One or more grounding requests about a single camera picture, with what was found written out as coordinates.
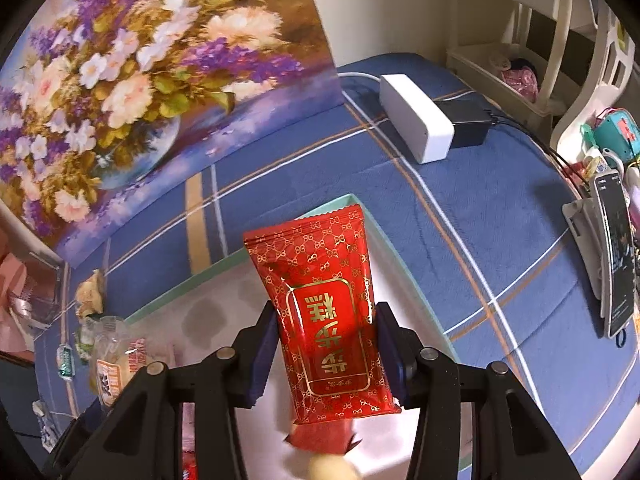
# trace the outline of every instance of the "bed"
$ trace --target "bed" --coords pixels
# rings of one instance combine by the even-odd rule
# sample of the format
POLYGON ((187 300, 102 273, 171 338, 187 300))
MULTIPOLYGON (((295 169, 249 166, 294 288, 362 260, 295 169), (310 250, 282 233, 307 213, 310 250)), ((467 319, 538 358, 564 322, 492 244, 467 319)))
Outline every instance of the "bed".
MULTIPOLYGON (((340 71, 405 73, 431 98, 483 100, 415 54, 377 56, 340 71)), ((35 342, 40 396, 59 429, 95 398, 77 357, 73 381, 56 373, 56 349, 73 345, 78 327, 73 291, 92 270, 106 272, 109 313, 127 317, 239 249, 243 232, 353 193, 399 253, 459 359, 509 364, 583 473, 637 402, 640 367, 633 328, 621 349, 602 337, 600 306, 561 213, 573 199, 564 180, 505 125, 494 126, 482 146, 412 164, 376 84, 342 83, 343 105, 223 158, 66 270, 66 308, 35 342)), ((469 476, 470 468, 460 473, 469 476)))

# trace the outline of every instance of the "flower painting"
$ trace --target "flower painting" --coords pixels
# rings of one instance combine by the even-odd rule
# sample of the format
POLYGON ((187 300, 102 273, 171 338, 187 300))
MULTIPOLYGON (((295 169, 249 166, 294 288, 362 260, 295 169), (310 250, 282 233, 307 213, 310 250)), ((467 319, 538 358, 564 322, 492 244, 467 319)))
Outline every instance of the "flower painting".
POLYGON ((47 0, 16 36, 0 197, 73 266, 191 175, 341 100, 313 0, 47 0))

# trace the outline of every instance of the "plastic bag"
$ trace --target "plastic bag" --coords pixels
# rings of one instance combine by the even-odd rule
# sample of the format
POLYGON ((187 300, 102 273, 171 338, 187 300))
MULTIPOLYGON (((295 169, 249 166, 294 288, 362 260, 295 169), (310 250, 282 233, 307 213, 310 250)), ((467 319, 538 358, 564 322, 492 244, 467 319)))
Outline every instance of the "plastic bag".
POLYGON ((140 368, 154 361, 175 366, 171 346, 154 341, 153 336, 133 333, 122 319, 105 316, 97 325, 91 377, 103 406, 113 405, 140 368))

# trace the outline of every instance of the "red wrapper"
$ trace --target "red wrapper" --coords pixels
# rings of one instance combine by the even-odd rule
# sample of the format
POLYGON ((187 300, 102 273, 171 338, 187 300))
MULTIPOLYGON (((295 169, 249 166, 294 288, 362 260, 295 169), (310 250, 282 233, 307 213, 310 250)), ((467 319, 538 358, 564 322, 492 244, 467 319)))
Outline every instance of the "red wrapper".
POLYGON ((342 418, 316 424, 292 424, 285 439, 293 447, 313 453, 344 455, 359 442, 353 441, 353 419, 342 418))
POLYGON ((244 235, 278 312, 296 424, 397 413, 378 357, 359 205, 244 235))

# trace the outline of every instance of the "teal toy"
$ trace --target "teal toy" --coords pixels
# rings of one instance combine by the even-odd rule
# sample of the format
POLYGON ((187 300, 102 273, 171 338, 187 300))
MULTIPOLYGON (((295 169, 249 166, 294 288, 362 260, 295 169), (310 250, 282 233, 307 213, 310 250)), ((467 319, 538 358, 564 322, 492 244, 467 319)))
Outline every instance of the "teal toy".
POLYGON ((640 155, 640 131, 634 118, 623 109, 614 110, 593 131, 600 149, 609 148, 625 164, 640 155))

